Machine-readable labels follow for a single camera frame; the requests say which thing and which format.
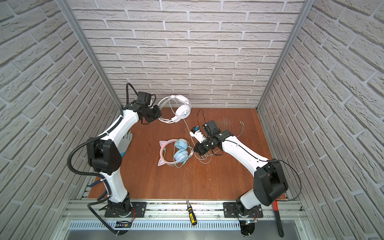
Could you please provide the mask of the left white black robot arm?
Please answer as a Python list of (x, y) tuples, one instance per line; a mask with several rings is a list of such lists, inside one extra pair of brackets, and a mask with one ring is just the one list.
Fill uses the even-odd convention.
[(128, 104), (118, 119), (96, 138), (89, 138), (87, 155), (90, 166), (100, 174), (107, 190), (108, 208), (120, 215), (128, 215), (131, 211), (129, 193), (126, 190), (120, 167), (130, 140), (130, 128), (138, 121), (145, 119), (148, 123), (162, 115), (159, 106)]

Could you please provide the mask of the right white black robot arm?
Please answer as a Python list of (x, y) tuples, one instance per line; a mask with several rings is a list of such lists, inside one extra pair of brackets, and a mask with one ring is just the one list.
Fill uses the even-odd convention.
[(255, 206), (270, 206), (289, 189), (281, 162), (269, 160), (244, 145), (230, 131), (221, 131), (214, 121), (203, 125), (206, 136), (196, 126), (190, 135), (198, 140), (194, 152), (203, 156), (219, 148), (240, 162), (254, 177), (253, 189), (237, 199), (239, 210), (250, 210)]

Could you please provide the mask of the pink blue cat-ear headphones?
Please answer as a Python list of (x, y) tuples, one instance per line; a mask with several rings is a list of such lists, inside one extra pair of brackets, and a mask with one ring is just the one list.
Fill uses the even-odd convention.
[[(178, 167), (177, 164), (182, 164), (182, 166), (190, 159), (194, 150), (190, 146), (189, 142), (185, 139), (171, 139), (168, 141), (159, 141), (160, 144), (160, 159), (158, 161), (158, 166), (168, 165)], [(171, 162), (166, 161), (166, 147), (170, 144), (174, 144), (174, 150), (177, 150), (173, 154), (173, 160)]]

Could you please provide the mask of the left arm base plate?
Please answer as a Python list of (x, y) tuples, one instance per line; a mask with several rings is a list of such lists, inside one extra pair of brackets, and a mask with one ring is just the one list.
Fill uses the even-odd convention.
[(143, 218), (146, 212), (147, 202), (123, 202), (113, 203), (108, 201), (105, 212), (106, 218)]

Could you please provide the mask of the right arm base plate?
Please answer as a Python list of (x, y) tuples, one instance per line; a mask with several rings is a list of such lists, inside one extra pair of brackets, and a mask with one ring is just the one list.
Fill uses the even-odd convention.
[(251, 209), (245, 209), (240, 203), (224, 202), (223, 203), (225, 218), (263, 218), (263, 210), (261, 205), (255, 206)]

